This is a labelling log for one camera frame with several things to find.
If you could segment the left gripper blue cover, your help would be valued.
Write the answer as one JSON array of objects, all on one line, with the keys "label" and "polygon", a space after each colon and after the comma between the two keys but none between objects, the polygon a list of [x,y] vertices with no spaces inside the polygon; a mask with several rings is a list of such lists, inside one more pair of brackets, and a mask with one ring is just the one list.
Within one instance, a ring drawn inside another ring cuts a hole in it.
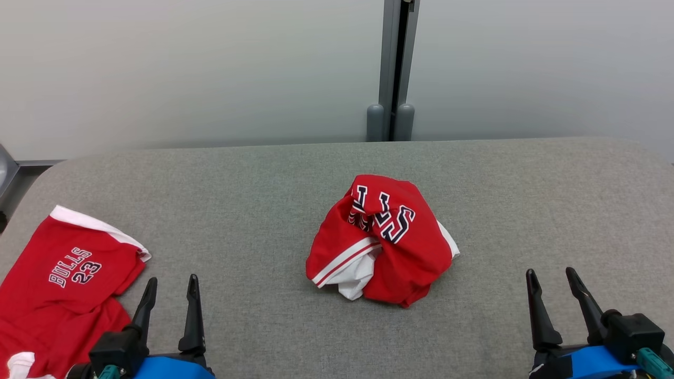
[{"label": "left gripper blue cover", "polygon": [[[156,302],[158,278],[151,277],[128,325],[134,347],[147,349],[150,316]],[[205,360],[205,333],[199,278],[187,286],[187,316],[178,349],[183,354],[152,355],[143,360],[132,379],[216,379]]]}]

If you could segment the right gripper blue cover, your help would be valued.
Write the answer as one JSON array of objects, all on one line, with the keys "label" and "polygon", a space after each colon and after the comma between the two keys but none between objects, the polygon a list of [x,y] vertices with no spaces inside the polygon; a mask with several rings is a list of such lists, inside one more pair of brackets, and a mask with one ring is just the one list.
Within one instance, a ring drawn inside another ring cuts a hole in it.
[{"label": "right gripper blue cover", "polygon": [[[587,342],[602,345],[606,328],[602,324],[602,310],[574,268],[566,268],[566,277],[571,294],[579,302],[587,327]],[[526,271],[527,296],[529,300],[532,347],[535,351],[559,348],[563,343],[561,334],[553,328],[546,305],[542,300],[542,288],[533,269]],[[605,347],[582,347],[546,360],[535,359],[529,379],[637,379],[640,367],[623,364]]]}]

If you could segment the red Bulls 23 shorts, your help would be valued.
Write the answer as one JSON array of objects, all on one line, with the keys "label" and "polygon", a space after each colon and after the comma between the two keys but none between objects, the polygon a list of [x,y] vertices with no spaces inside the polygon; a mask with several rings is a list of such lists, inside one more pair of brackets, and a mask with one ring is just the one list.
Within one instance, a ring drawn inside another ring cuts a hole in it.
[{"label": "red Bulls 23 shorts", "polygon": [[55,206],[0,284],[0,379],[65,379],[86,362],[130,323],[118,297],[150,257],[115,226]]}]

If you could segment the red white jersey shirt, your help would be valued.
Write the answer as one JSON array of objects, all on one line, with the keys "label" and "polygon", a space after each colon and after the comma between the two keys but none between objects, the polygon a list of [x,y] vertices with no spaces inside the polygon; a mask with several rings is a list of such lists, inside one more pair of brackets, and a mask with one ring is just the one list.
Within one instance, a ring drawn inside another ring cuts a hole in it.
[{"label": "red white jersey shirt", "polygon": [[348,300],[407,308],[428,295],[459,254],[416,185],[362,174],[325,216],[305,273]]}]

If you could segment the grey partition post, slotted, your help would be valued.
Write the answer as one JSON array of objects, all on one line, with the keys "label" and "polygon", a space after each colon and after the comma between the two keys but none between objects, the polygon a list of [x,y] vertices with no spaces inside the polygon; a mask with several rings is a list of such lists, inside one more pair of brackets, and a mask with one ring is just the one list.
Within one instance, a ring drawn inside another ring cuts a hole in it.
[{"label": "grey partition post, slotted", "polygon": [[379,95],[366,110],[366,141],[412,138],[415,107],[408,101],[420,0],[384,0]]}]

